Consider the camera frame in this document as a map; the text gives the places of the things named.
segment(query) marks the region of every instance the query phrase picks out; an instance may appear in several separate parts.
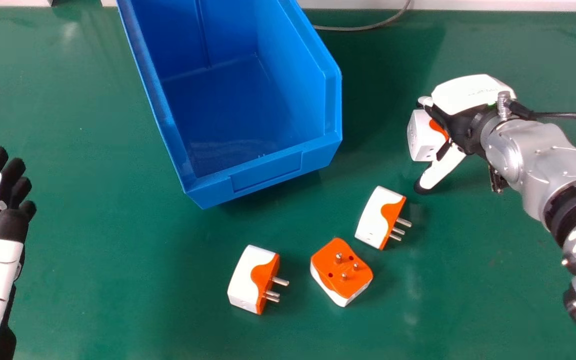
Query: blue plastic bin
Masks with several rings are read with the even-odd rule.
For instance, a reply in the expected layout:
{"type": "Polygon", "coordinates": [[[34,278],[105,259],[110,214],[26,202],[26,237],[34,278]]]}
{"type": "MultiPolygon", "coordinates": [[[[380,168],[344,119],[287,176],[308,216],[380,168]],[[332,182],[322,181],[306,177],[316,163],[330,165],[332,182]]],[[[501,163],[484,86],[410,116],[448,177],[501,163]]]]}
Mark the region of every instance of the blue plastic bin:
{"type": "Polygon", "coordinates": [[[119,0],[183,191],[208,208],[326,167],[341,72],[295,0],[119,0]]]}

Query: gray cable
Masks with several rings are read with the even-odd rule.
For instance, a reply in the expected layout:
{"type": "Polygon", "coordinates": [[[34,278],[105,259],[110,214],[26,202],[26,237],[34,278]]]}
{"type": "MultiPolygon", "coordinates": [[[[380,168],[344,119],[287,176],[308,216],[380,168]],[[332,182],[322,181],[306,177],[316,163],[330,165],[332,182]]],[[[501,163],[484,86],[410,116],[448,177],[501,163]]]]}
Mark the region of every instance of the gray cable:
{"type": "Polygon", "coordinates": [[[388,25],[397,21],[398,18],[402,17],[402,15],[409,9],[411,2],[412,0],[406,0],[404,7],[402,7],[396,14],[394,14],[394,16],[391,16],[384,21],[373,23],[372,25],[354,26],[354,27],[313,25],[313,27],[317,30],[325,30],[327,32],[365,32],[365,30],[387,27],[388,25]]]}

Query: green table surface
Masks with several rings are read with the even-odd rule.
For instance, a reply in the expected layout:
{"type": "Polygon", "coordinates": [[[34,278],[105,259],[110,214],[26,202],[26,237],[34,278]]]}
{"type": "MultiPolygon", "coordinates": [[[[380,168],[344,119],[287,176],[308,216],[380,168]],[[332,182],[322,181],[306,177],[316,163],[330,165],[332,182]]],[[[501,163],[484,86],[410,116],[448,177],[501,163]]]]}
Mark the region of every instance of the green table surface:
{"type": "MultiPolygon", "coordinates": [[[[39,212],[11,327],[19,360],[575,359],[561,251],[467,159],[435,194],[412,185],[416,98],[489,73],[533,109],[576,111],[576,13],[411,11],[388,29],[322,33],[343,73],[329,167],[208,210],[179,185],[117,10],[0,8],[0,145],[23,157],[39,212]],[[370,193],[408,196],[414,226],[353,239],[370,193]],[[346,239],[374,271],[346,308],[309,273],[346,239]],[[256,316],[226,289],[247,244],[281,255],[281,303],[256,316]]],[[[308,13],[325,25],[388,13],[308,13]]],[[[576,144],[576,120],[559,124],[576,144]]]]}

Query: orange and white plug adapter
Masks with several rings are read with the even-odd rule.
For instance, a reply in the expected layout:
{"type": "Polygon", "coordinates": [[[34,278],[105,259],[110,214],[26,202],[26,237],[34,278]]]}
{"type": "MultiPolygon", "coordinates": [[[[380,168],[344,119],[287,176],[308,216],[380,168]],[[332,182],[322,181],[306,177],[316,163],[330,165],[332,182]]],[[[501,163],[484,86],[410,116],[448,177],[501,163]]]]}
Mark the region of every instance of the orange and white plug adapter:
{"type": "Polygon", "coordinates": [[[437,152],[448,139],[446,130],[426,110],[413,110],[407,126],[407,140],[410,158],[414,162],[435,161],[437,152]]]}
{"type": "Polygon", "coordinates": [[[279,303],[279,294],[271,290],[274,283],[288,286],[278,278],[279,255],[249,244],[239,258],[228,285],[228,300],[234,306],[261,315],[266,301],[279,303]]]}
{"type": "Polygon", "coordinates": [[[384,250],[388,239],[402,241],[406,232],[395,223],[412,227],[410,221],[400,218],[404,203],[406,196],[377,186],[363,208],[354,237],[379,250],[384,250]]]}
{"type": "Polygon", "coordinates": [[[372,269],[339,237],[310,258],[310,274],[330,299],[342,308],[373,281],[372,269]]]}

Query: plug prong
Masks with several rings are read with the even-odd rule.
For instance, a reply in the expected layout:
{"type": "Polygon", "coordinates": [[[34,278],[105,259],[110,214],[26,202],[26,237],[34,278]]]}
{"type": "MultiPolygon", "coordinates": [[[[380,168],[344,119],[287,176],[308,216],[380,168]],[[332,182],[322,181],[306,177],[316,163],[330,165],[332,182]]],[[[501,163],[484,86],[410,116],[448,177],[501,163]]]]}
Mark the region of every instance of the plug prong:
{"type": "Polygon", "coordinates": [[[272,301],[273,303],[279,303],[279,299],[276,298],[276,297],[274,297],[274,296],[270,296],[270,295],[267,294],[267,295],[264,295],[263,297],[265,297],[266,300],[272,301]]]}
{"type": "Polygon", "coordinates": [[[273,276],[272,277],[272,282],[275,284],[279,284],[282,287],[287,287],[288,284],[290,284],[290,281],[288,280],[283,280],[283,278],[278,278],[277,276],[273,276]]]}
{"type": "Polygon", "coordinates": [[[265,294],[267,296],[272,296],[272,297],[276,297],[277,299],[279,299],[279,292],[274,292],[272,290],[265,290],[265,294]]]}
{"type": "Polygon", "coordinates": [[[408,228],[412,227],[412,223],[407,219],[397,218],[397,223],[400,223],[403,226],[407,226],[408,228]]]}

